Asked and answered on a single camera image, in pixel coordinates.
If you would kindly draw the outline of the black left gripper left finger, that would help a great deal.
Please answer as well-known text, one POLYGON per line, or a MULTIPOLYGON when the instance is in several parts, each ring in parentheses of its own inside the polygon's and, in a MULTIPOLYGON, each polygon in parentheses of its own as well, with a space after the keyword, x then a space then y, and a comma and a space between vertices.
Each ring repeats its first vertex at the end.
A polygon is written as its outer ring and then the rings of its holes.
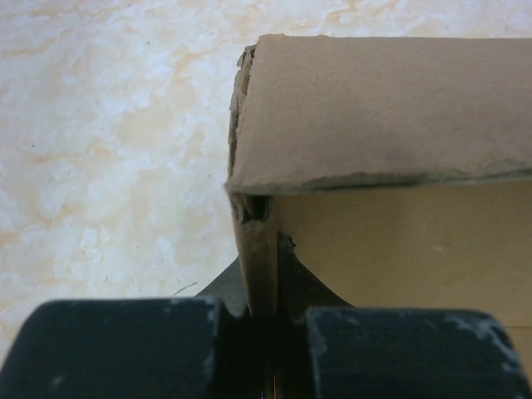
POLYGON ((1 369, 4 398, 249 398, 239 265, 192 298, 49 301, 1 369))

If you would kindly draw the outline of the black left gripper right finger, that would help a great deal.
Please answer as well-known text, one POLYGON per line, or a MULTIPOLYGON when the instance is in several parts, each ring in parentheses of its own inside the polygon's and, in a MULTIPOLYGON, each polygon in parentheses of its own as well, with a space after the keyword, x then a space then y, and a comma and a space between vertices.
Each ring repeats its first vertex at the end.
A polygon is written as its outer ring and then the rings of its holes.
POLYGON ((528 398, 508 333, 470 309, 357 308, 278 236, 279 398, 528 398))

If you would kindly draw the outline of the brown cardboard box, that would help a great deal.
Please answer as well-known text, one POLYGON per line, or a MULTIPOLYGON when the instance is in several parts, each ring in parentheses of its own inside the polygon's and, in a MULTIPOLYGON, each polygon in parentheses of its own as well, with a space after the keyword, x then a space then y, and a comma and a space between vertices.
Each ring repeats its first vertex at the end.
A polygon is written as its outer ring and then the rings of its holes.
POLYGON ((225 188, 264 395, 280 234, 354 307, 490 314, 531 385, 530 39, 267 35, 238 64, 225 188))

